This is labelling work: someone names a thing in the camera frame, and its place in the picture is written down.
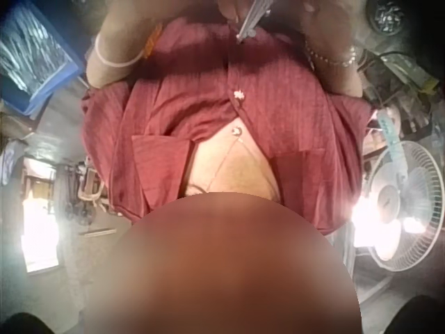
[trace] window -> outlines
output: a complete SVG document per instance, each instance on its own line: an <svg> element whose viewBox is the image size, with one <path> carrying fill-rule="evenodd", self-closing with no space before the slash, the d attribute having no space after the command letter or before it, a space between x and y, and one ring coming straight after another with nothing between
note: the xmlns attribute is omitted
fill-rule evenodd
<svg viewBox="0 0 445 334"><path fill-rule="evenodd" d="M52 182L29 176L29 171L27 168L27 176L24 178L22 250L26 270L28 273L35 273L59 265L59 233L50 198Z"/></svg>

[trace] white bracelet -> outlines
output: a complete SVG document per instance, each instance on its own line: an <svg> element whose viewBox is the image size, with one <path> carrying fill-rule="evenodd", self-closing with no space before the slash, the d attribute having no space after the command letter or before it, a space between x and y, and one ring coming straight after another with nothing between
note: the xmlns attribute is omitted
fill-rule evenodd
<svg viewBox="0 0 445 334"><path fill-rule="evenodd" d="M321 61L324 61L325 63L332 65L332 66L343 66L343 67L349 67L351 66L355 60L357 59L357 52L355 51L354 47L350 47L350 58L347 61L332 61L326 57L323 57L319 54L317 54L311 47L309 46L309 43L306 40L306 51L309 53L311 57L315 57L317 59L320 59Z"/></svg>
<svg viewBox="0 0 445 334"><path fill-rule="evenodd" d="M115 67L115 68L122 68L122 67L128 67L130 65L133 65L135 63L137 63L139 61L139 59L142 58L142 56L144 55L144 51L142 50L139 55L137 55L135 57L135 59L131 60L131 61L127 61L126 63L113 63L111 61L106 60L99 52L99 41L100 41L100 34L97 35L96 37L96 43L95 43L95 51L96 51L96 55L97 57L100 59L100 61L104 64L107 65L109 67Z"/></svg>

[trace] fan blade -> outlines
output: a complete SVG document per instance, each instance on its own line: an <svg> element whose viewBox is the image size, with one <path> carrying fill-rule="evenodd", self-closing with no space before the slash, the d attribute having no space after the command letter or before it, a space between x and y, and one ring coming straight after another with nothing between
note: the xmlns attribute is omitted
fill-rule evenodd
<svg viewBox="0 0 445 334"><path fill-rule="evenodd" d="M401 194L403 210L408 216L421 222L426 229L432 218L432 203L429 200L427 171L416 167L403 185Z"/></svg>

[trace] shirt sleeve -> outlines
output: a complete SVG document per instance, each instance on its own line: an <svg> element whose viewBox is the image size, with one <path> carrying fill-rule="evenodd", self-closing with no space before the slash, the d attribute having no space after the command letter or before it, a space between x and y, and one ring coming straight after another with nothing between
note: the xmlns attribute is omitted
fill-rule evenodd
<svg viewBox="0 0 445 334"><path fill-rule="evenodd" d="M340 203L343 203L339 205L341 207L339 218L340 223L344 224L350 218L353 206L362 191L362 148L372 108L369 103L360 98L331 94L329 97L335 111L332 121L339 155L339 177L342 184L337 197L340 198ZM325 234L334 230L336 228L325 231Z"/></svg>
<svg viewBox="0 0 445 334"><path fill-rule="evenodd" d="M130 85L119 81L102 89L90 89L82 99L85 113L82 139L88 156L109 187L115 143L130 96Z"/></svg>

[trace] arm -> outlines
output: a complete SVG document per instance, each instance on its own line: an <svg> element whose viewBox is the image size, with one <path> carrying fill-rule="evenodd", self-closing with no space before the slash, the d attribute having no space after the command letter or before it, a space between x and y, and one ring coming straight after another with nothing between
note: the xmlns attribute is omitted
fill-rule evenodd
<svg viewBox="0 0 445 334"><path fill-rule="evenodd" d="M163 20L197 3L198 0L114 0L100 31L96 47L112 63L126 63L144 49L148 38ZM88 59L86 75L91 86L102 88L127 77L137 63L127 67L110 67L94 49Z"/></svg>
<svg viewBox="0 0 445 334"><path fill-rule="evenodd" d="M356 0L283 1L277 10L306 37L309 47L331 61L347 61L353 45ZM313 58L315 74L329 93L362 96L357 66L330 65Z"/></svg>

